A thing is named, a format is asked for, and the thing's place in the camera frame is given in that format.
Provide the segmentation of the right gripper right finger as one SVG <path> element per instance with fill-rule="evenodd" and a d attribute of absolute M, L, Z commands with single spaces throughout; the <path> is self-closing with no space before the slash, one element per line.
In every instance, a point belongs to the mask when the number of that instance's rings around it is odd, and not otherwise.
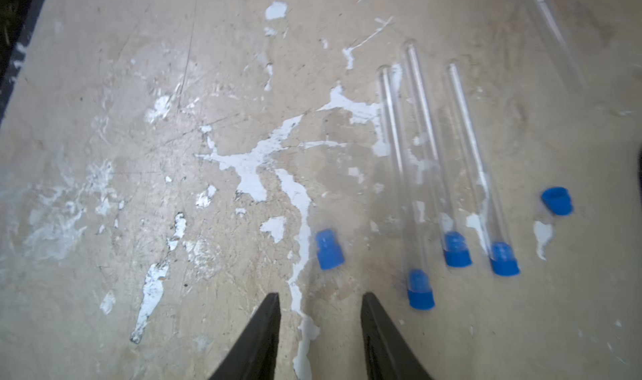
<path fill-rule="evenodd" d="M 369 379 L 433 380 L 372 292 L 363 296 L 360 322 Z"/>

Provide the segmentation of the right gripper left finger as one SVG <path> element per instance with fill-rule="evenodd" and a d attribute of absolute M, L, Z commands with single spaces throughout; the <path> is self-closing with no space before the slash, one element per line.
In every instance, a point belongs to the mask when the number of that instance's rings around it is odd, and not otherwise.
<path fill-rule="evenodd" d="M 209 379 L 274 379 L 280 323 L 279 295 L 269 293 Z"/>

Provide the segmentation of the clear test tube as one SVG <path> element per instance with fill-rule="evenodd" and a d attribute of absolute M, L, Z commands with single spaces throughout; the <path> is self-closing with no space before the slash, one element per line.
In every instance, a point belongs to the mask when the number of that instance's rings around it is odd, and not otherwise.
<path fill-rule="evenodd" d="M 407 292 L 408 275 L 411 270 L 421 269 L 428 275 L 426 237 L 421 233 L 415 217 L 415 190 L 412 180 L 408 177 L 403 117 L 398 103 L 398 92 L 393 84 L 391 66 L 382 65 L 378 68 L 377 84 L 381 99 L 382 127 L 390 150 L 398 228 L 404 247 Z"/>
<path fill-rule="evenodd" d="M 570 92 L 581 92 L 585 87 L 583 74 L 554 1 L 526 0 L 526 4 L 559 77 Z"/>
<path fill-rule="evenodd" d="M 494 242 L 505 242 L 513 246 L 499 195 L 477 140 L 463 80 L 455 60 L 446 65 L 446 81 L 451 100 L 451 120 L 461 143 L 466 174 L 475 203 L 475 212 L 469 216 L 466 224 L 477 232 L 480 245 L 490 260 L 491 246 Z"/>
<path fill-rule="evenodd" d="M 438 244 L 443 254 L 444 235 L 448 231 L 460 233 L 461 231 L 456 221 L 452 201 L 453 195 L 449 185 L 439 120 L 432 112 L 430 84 L 426 80 L 421 67 L 419 50 L 413 40 L 404 43 L 402 55 L 408 75 L 408 97 L 413 107 L 418 125 L 418 138 L 426 161 L 425 181 L 430 196 L 430 222 L 436 228 Z"/>

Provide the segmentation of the blue stopper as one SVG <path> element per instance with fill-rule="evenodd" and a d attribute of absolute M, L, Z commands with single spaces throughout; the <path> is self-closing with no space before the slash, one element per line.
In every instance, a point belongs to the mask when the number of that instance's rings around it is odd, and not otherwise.
<path fill-rule="evenodd" d="M 429 276 L 421 269 L 409 272 L 407 296 L 410 306 L 418 311 L 429 311 L 436 306 Z"/>
<path fill-rule="evenodd" d="M 458 231 L 448 231 L 444 235 L 443 249 L 446 264 L 449 267 L 462 268 L 471 266 L 472 260 L 466 238 Z"/>
<path fill-rule="evenodd" d="M 570 192 L 564 187 L 548 188 L 543 191 L 540 199 L 555 216 L 569 216 L 573 213 L 573 201 Z"/>
<path fill-rule="evenodd" d="M 327 229 L 316 233 L 317 258 L 323 271 L 332 270 L 344 263 L 344 255 L 333 230 Z"/>
<path fill-rule="evenodd" d="M 513 248 L 505 242 L 494 242 L 492 244 L 490 261 L 493 272 L 498 276 L 517 276 L 520 274 Z"/>

